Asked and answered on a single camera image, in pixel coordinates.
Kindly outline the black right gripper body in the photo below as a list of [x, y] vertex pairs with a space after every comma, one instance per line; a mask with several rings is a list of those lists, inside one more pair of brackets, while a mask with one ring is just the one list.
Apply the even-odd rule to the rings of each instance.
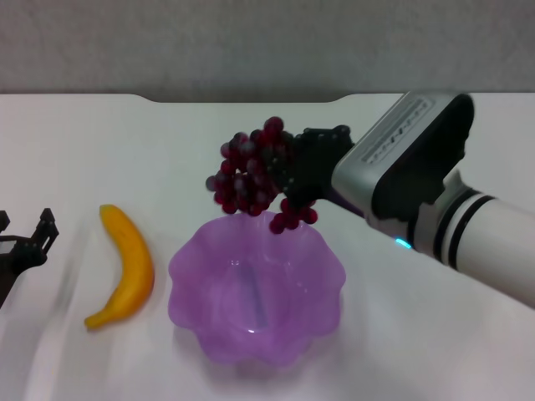
[[339, 201], [332, 186], [337, 164], [354, 147], [350, 133], [302, 133], [293, 141], [291, 204]]

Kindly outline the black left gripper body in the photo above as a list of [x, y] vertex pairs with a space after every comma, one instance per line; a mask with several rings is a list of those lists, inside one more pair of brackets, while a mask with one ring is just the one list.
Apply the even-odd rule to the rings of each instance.
[[46, 239], [38, 236], [1, 236], [2, 246], [13, 244], [9, 251], [1, 252], [1, 305], [23, 272], [46, 262], [44, 242]]

